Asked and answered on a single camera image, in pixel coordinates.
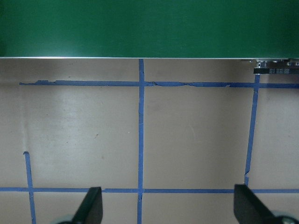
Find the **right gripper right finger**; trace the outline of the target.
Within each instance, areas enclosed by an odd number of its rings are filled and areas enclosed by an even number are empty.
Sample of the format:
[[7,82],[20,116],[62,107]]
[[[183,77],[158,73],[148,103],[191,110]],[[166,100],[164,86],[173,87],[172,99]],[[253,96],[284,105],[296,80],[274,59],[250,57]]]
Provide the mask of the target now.
[[234,188],[234,215],[240,224],[277,224],[273,213],[244,184]]

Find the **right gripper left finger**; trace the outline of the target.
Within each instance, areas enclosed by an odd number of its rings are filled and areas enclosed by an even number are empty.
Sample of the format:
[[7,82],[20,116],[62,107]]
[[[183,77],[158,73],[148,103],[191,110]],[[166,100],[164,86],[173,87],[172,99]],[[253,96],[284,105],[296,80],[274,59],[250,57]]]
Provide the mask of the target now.
[[101,187],[91,187],[74,217],[72,224],[100,224],[103,219],[103,201]]

